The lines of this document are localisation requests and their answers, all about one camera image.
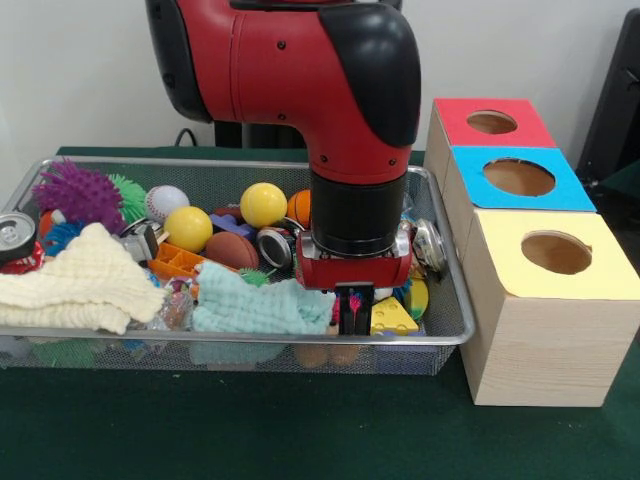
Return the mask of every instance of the yellow ball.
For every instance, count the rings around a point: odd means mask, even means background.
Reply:
[[[167,241],[171,245],[193,253],[202,251],[213,235],[209,215],[196,207],[174,210],[164,222],[164,230],[169,234]]]
[[[240,199],[242,218],[254,228],[273,225],[287,214],[287,197],[271,183],[256,183]]]

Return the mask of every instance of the baseball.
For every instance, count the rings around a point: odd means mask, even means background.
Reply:
[[[149,220],[164,223],[169,215],[178,208],[190,206],[185,193],[177,187],[162,185],[153,187],[147,193],[144,206]]]

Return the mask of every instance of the red robot arm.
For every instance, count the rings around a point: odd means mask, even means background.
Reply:
[[[397,257],[396,234],[421,78],[411,28],[388,4],[399,1],[146,1],[180,113],[302,133],[315,246],[299,245],[305,286],[404,283],[410,255]]]

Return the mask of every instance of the black cable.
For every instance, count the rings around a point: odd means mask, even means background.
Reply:
[[[180,130],[180,133],[178,134],[178,138],[176,138],[176,142],[173,144],[173,146],[179,147],[180,143],[182,142],[182,138],[185,135],[189,135],[189,138],[191,138],[191,143],[193,144],[194,147],[198,146],[198,140],[196,140],[196,136],[194,135],[193,131],[190,128],[183,128],[182,130]]]

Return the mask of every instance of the stacked boxes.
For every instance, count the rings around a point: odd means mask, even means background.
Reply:
[[[640,324],[640,279],[526,100],[435,101],[438,180],[477,320],[476,404],[599,406]]]

